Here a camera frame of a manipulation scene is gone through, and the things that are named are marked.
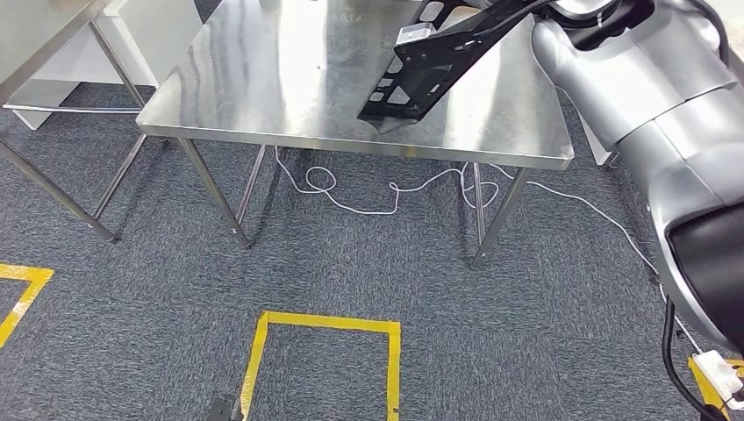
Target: metal table leg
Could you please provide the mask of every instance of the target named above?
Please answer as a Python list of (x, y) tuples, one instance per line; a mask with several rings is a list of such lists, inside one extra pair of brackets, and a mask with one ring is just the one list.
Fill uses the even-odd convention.
[(246, 234), (243, 232), (243, 229), (240, 228), (240, 224), (238, 224), (238, 220), (235, 218), (233, 210), (230, 209), (230, 205), (227, 203), (227, 200), (225, 200), (225, 196), (223, 196), (222, 192), (219, 190), (217, 183), (214, 181), (214, 177), (211, 176), (210, 170), (204, 163), (202, 155), (197, 150), (197, 146), (194, 145), (194, 141), (187, 138), (178, 138), (178, 141), (181, 143), (183, 151), (185, 151), (189, 156), (191, 163), (193, 163), (194, 167), (197, 168), (199, 175), (202, 176), (204, 186), (209, 190), (212, 198), (217, 202), (217, 205), (225, 214), (227, 223), (232, 227), (232, 235), (235, 236), (235, 239), (238, 240), (238, 244), (240, 244), (241, 247), (248, 248), (248, 239), (246, 238)]
[(481, 169), (477, 162), (473, 162), (473, 179), (475, 184), (473, 189), (476, 191), (476, 224), (478, 228), (478, 245), (483, 243), (483, 237), (486, 232), (485, 216), (483, 215), (483, 189), (481, 188)]
[(522, 189), (525, 187), (527, 179), (530, 177), (530, 174), (532, 172), (532, 168), (520, 168), (517, 176), (514, 177), (514, 181), (511, 183), (511, 187), (509, 188), (509, 192), (506, 194), (506, 198), (501, 203), (501, 206), (498, 208), (498, 212), (493, 218), (493, 222), (491, 222), (489, 230), (488, 232), (486, 232), (485, 238), (481, 242), (481, 245), (478, 247), (476, 257), (473, 259), (473, 262), (471, 264), (473, 268), (477, 268), (481, 265), (481, 263), (483, 263), (483, 258), (493, 247), (493, 243), (496, 242), (498, 232), (501, 230), (501, 227), (504, 226), (504, 222), (506, 222), (506, 219), (509, 217), (509, 212), (512, 211), (514, 204), (516, 204), (517, 199), (522, 193)]
[[(95, 20), (91, 20), (89, 22), (90, 30), (93, 32), (93, 35), (96, 37), (96, 40), (98, 42), (98, 45), (101, 47), (101, 49), (104, 51), (104, 54), (106, 55), (106, 58), (109, 59), (109, 62), (116, 70), (117, 74), (121, 78), (122, 83), (126, 86), (126, 88), (129, 90), (129, 93), (134, 98), (134, 101), (137, 103), (137, 106), (139, 107), (139, 110), (142, 109), (142, 107), (145, 106), (145, 100), (142, 98), (142, 95), (137, 91), (137, 87), (134, 85), (134, 82), (132, 81), (132, 78), (126, 73), (126, 70), (121, 64), (121, 61), (119, 61), (116, 54), (111, 49), (111, 45), (109, 45), (106, 38), (101, 33), (100, 28), (96, 24)], [(126, 113), (131, 114), (135, 112), (135, 109), (131, 108), (79, 108), (79, 107), (51, 107), (46, 110), (42, 110), (40, 107), (32, 107), (32, 106), (26, 106), (23, 105), (12, 105), (12, 104), (3, 104), (4, 108), (9, 109), (28, 109), (28, 110), (36, 110), (36, 111), (52, 111), (52, 112), (76, 112), (76, 113), (101, 113), (101, 114), (119, 114), (119, 113)], [(126, 159), (122, 163), (121, 167), (119, 168), (118, 172), (114, 176), (113, 181), (109, 185), (108, 189), (106, 189), (103, 197), (101, 197), (101, 200), (98, 202), (98, 206), (96, 207), (96, 211), (93, 212), (93, 215), (91, 216), (86, 212), (79, 204), (77, 204), (72, 197), (70, 197), (67, 193), (65, 193), (62, 189), (60, 189), (59, 186), (57, 186), (52, 180), (49, 179), (44, 173), (42, 173), (38, 168), (36, 168), (29, 160), (27, 160), (23, 155), (15, 151), (10, 145), (5, 143), (4, 141), (0, 140), (0, 154), (6, 156), (10, 162), (15, 164), (17, 167), (19, 167), (26, 175), (28, 175), (32, 180), (34, 180), (36, 183), (41, 185), (46, 191), (52, 194), (57, 200), (62, 202), (68, 209), (70, 209), (74, 214), (76, 214), (77, 217), (79, 217), (83, 222), (85, 222), (89, 227), (93, 228), (101, 234), (102, 237), (106, 241), (113, 241), (114, 240), (114, 234), (111, 233), (108, 229), (106, 229), (101, 223), (98, 222), (98, 219), (101, 217), (101, 214), (106, 209), (106, 206), (108, 206), (109, 202), (111, 201), (111, 198), (113, 197), (114, 193), (116, 193), (119, 185), (121, 184), (122, 179), (124, 178), (126, 172), (129, 170), (129, 167), (134, 162), (134, 159), (137, 157), (137, 154), (140, 152), (140, 149), (142, 148), (143, 143), (145, 142), (145, 139), (147, 136), (145, 134), (140, 135), (137, 138), (137, 141), (134, 143), (134, 146), (132, 147), (132, 150), (130, 150), (129, 154), (126, 156)]]
[(93, 32), (93, 36), (96, 37), (96, 41), (98, 41), (98, 45), (101, 47), (102, 50), (104, 50), (104, 54), (106, 54), (106, 58), (109, 59), (109, 62), (114, 67), (114, 70), (116, 70), (118, 77), (121, 79), (121, 82), (124, 83), (124, 86), (129, 90), (129, 93), (134, 98), (134, 101), (137, 102), (137, 105), (140, 108), (145, 107), (145, 100), (142, 99), (142, 95), (140, 95), (140, 92), (137, 91), (137, 87), (134, 86), (134, 82), (132, 81), (132, 78), (129, 77), (129, 75), (126, 73), (126, 70), (124, 69), (124, 66), (122, 66), (121, 61), (118, 60), (116, 54), (111, 49), (111, 45), (109, 44), (109, 41), (106, 40), (105, 36), (101, 33), (101, 28), (98, 27), (98, 24), (96, 23), (95, 19), (92, 19), (88, 26), (90, 27), (90, 30)]
[(255, 181), (258, 179), (258, 172), (261, 170), (261, 164), (263, 163), (263, 157), (266, 156), (266, 145), (261, 145), (261, 149), (258, 150), (258, 156), (254, 163), (254, 168), (251, 170), (251, 175), (248, 177), (248, 184), (246, 185), (246, 191), (243, 193), (243, 198), (240, 199), (238, 205), (238, 224), (243, 223), (243, 217), (246, 216), (246, 209), (248, 208), (248, 202), (251, 200), (251, 196), (254, 193)]
[(140, 149), (142, 148), (142, 145), (145, 143), (145, 139), (147, 139), (147, 135), (145, 133), (142, 133), (137, 138), (137, 141), (134, 142), (134, 146), (132, 146), (132, 150), (130, 150), (129, 153), (126, 155), (124, 162), (121, 164), (121, 167), (119, 167), (116, 175), (114, 176), (114, 179), (111, 181), (111, 184), (109, 184), (108, 189), (106, 189), (106, 191), (104, 192), (104, 195), (101, 197), (101, 200), (98, 201), (98, 206), (96, 206), (96, 211), (93, 212), (93, 218), (99, 219), (101, 215), (104, 213), (106, 206), (109, 205), (109, 202), (111, 201), (111, 198), (114, 196), (114, 193), (116, 193), (116, 190), (118, 189), (119, 184), (121, 184), (121, 181), (124, 179), (126, 172), (129, 171), (129, 167), (132, 165), (132, 162), (134, 162), (134, 158), (137, 158), (137, 154), (140, 153)]
[(97, 219), (93, 218), (83, 208), (77, 204), (72, 197), (65, 193), (59, 186), (54, 184), (44, 173), (39, 171), (29, 160), (23, 157), (20, 153), (16, 152), (10, 145), (0, 139), (0, 153), (8, 158), (8, 161), (20, 168), (26, 175), (29, 176), (36, 183), (41, 185), (46, 191), (52, 194), (55, 199), (59, 200), (65, 207), (70, 209), (74, 214), (77, 215), (83, 222), (88, 224), (90, 228), (93, 228), (98, 232), (101, 237), (106, 241), (114, 240), (114, 234), (106, 229)]

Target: yellow tape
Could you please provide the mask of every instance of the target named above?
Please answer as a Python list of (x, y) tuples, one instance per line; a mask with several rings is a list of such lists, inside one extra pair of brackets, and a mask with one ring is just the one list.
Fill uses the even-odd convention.
[[(726, 362), (732, 366), (741, 367), (737, 370), (737, 374), (739, 377), (744, 377), (744, 360), (726, 360)], [(695, 364), (695, 361), (692, 358), (689, 358), (687, 364), (690, 366), (690, 370), (692, 370), (692, 375), (695, 376), (695, 382), (697, 383), (697, 387), (700, 389), (700, 395), (703, 396), (703, 403), (706, 405), (713, 405), (716, 408), (721, 408), (724, 417), (726, 417), (726, 419), (731, 419), (728, 416), (728, 411), (726, 410), (726, 406), (724, 405), (719, 392), (717, 392), (713, 385), (708, 382), (708, 379), (705, 377), (703, 372), (700, 371), (700, 368)]]
[(281, 313), (279, 311), (267, 311), (267, 313), (270, 323), (281, 325), (328, 327), (331, 329), (351, 329), (379, 333), (389, 333), (390, 329), (394, 328), (393, 325), (399, 325), (397, 322), (381, 322), (363, 318), (334, 318), (315, 314)]
[(243, 419), (245, 420), (248, 420), (248, 410), (251, 408), (251, 400), (254, 397), (255, 381), (258, 376), (258, 368), (261, 365), (267, 334), (268, 312), (264, 311), (256, 324), (254, 343), (251, 345), (251, 358), (248, 360), (248, 368), (246, 369), (246, 379), (243, 381), (243, 390), (240, 391), (240, 410), (243, 412)]
[(0, 278), (30, 282), (16, 305), (13, 306), (11, 313), (5, 317), (5, 320), (0, 325), (0, 348), (5, 345), (5, 341), (13, 333), (18, 322), (20, 322), (28, 308), (31, 307), (33, 300), (36, 299), (36, 296), (44, 288), (44, 285), (47, 284), (52, 275), (54, 275), (52, 269), (27, 268), (25, 266), (12, 266), (0, 263)]
[(400, 324), (388, 332), (388, 421), (398, 421), (400, 409)]
[(708, 382), (708, 379), (705, 378), (703, 372), (700, 371), (698, 364), (695, 364), (695, 361), (690, 357), (687, 359), (687, 365), (690, 366), (692, 375), (695, 376), (695, 382), (697, 383), (697, 387), (700, 389), (703, 403), (706, 405), (713, 405), (716, 408), (723, 408), (721, 411), (723, 412), (723, 416), (726, 417), (726, 419), (731, 419), (728, 417), (728, 412), (723, 405), (723, 399), (720, 398), (719, 392), (717, 392), (713, 385)]
[(251, 355), (246, 369), (243, 389), (240, 391), (240, 408), (243, 419), (248, 419), (251, 408), (258, 369), (261, 365), (263, 348), (266, 345), (268, 324), (298, 325), (310, 327), (327, 327), (331, 329), (347, 329), (367, 332), (387, 333), (388, 343), (388, 421), (398, 421), (400, 407), (400, 323), (365, 320), (363, 318), (336, 318), (318, 316), (315, 314), (283, 313), (280, 311), (264, 311), (258, 319), (251, 345)]

